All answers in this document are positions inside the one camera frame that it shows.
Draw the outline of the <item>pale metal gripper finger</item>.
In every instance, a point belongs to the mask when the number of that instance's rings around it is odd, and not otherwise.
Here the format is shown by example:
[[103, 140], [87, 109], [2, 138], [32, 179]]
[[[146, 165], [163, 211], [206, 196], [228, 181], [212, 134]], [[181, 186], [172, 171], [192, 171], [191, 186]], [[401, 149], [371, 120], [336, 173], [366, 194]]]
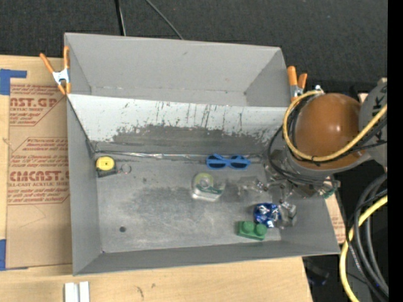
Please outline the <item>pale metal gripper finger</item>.
[[294, 227], [297, 224], [297, 206], [288, 201], [280, 201], [280, 228]]
[[239, 194], [267, 194], [268, 184], [257, 177], [242, 177], [237, 182]]

